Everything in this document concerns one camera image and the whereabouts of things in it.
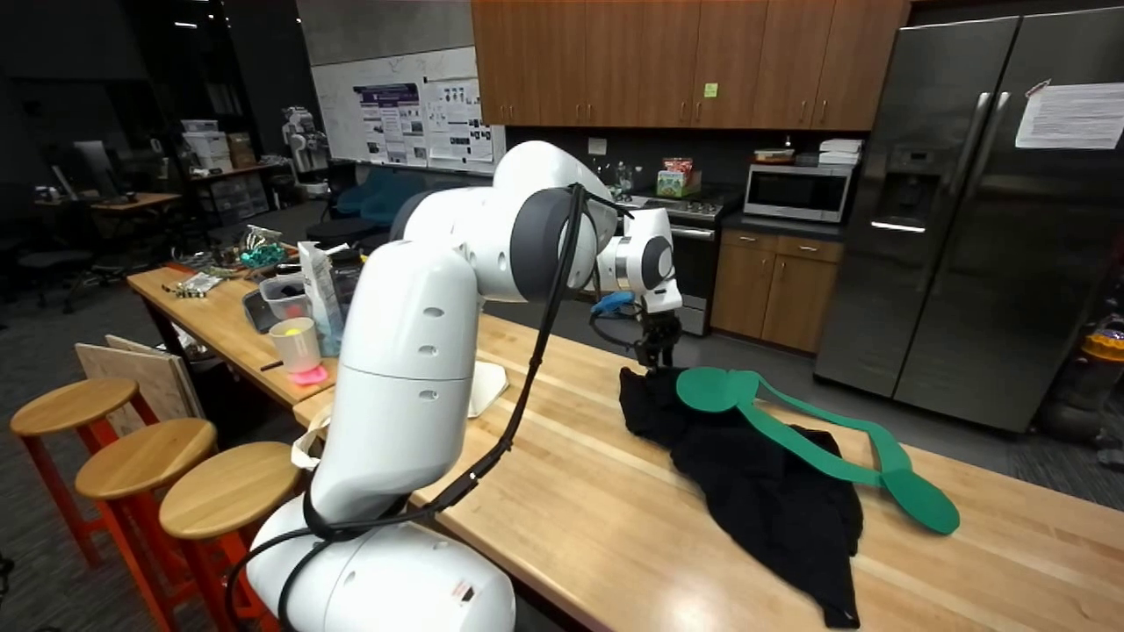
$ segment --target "stainless steel refrigerator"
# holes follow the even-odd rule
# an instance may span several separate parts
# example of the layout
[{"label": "stainless steel refrigerator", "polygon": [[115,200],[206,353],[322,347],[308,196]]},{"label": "stainless steel refrigerator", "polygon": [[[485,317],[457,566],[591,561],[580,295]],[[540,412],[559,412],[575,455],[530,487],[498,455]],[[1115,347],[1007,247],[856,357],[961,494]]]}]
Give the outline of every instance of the stainless steel refrigerator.
[{"label": "stainless steel refrigerator", "polygon": [[1124,7],[911,24],[814,375],[1026,430],[1124,235]]}]

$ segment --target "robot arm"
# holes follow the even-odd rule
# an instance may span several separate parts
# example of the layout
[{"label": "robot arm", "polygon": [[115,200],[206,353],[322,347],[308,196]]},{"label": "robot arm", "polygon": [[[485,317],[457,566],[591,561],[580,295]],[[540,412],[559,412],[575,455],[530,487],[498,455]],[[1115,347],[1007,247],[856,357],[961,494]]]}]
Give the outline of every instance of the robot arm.
[{"label": "robot arm", "polygon": [[611,289],[677,304],[667,219],[614,235],[618,219],[604,182],[553,142],[514,146],[493,187],[405,207],[351,298],[320,471],[258,532],[299,532],[251,561],[263,604],[295,629],[514,629],[498,569],[385,515],[460,455],[480,298],[540,302],[559,276],[591,284],[602,261]]}]

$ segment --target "green cloth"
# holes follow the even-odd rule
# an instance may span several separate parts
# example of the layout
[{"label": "green cloth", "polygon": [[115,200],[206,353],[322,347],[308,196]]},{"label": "green cloth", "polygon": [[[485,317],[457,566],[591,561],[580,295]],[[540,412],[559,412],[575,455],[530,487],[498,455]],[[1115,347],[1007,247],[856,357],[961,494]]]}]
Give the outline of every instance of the green cloth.
[{"label": "green cloth", "polygon": [[[930,532],[951,532],[959,525],[959,513],[951,498],[938,483],[925,482],[914,471],[911,454],[888,436],[888,428],[873,420],[844,419],[844,415],[813,408],[797,395],[779,392],[759,372],[726,372],[726,368],[698,364],[677,375],[674,392],[681,403],[710,415],[737,408],[751,428],[759,428],[766,437],[801,455],[808,466],[838,482],[882,487],[914,524],[920,524]],[[879,466],[873,471],[856,466],[814,444],[813,437],[804,437],[801,430],[794,430],[789,425],[779,425],[770,412],[761,412],[759,395],[783,403],[789,412],[801,412],[808,419],[863,430],[871,437]]]}]

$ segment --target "bar stool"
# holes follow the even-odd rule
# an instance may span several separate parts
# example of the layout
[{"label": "bar stool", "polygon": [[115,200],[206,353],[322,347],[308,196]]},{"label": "bar stool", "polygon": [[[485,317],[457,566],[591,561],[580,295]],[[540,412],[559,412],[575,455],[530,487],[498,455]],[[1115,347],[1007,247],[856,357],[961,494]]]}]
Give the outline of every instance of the bar stool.
[{"label": "bar stool", "polygon": [[98,561],[98,549],[91,540],[94,531],[103,531],[103,518],[86,518],[60,466],[48,460],[43,437],[60,430],[78,430],[89,454],[98,454],[115,437],[115,428],[109,425],[109,415],[121,408],[134,408],[144,425],[155,425],[155,412],[141,395],[141,385],[134,378],[98,375],[82,378],[60,391],[48,391],[23,403],[18,415],[9,415],[9,430],[27,448],[48,498],[68,518],[70,536],[78,540],[89,566]]},{"label": "bar stool", "polygon": [[[220,594],[224,569],[245,557],[260,518],[293,498],[295,487],[299,471],[288,462],[286,441],[245,441],[224,448],[167,487],[160,503],[160,525],[184,545],[218,629],[235,629]],[[238,616],[258,616],[263,629],[279,625],[245,584],[238,594]]]},{"label": "bar stool", "polygon": [[211,448],[211,420],[164,419],[109,441],[73,477],[73,487],[98,504],[158,629],[176,629],[172,606],[197,594],[176,545],[158,525],[158,494]]}]

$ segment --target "wooden cabinet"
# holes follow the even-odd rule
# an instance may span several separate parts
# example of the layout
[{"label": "wooden cabinet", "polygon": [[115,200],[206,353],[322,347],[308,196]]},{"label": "wooden cabinet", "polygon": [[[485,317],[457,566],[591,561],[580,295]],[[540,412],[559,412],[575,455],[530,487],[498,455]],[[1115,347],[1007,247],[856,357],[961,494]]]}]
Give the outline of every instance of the wooden cabinet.
[{"label": "wooden cabinet", "polygon": [[473,0],[485,120],[868,131],[911,0]]},{"label": "wooden cabinet", "polygon": [[710,327],[814,350],[838,253],[824,238],[722,231]]},{"label": "wooden cabinet", "polygon": [[759,125],[871,131],[911,0],[776,0],[759,56]]}]

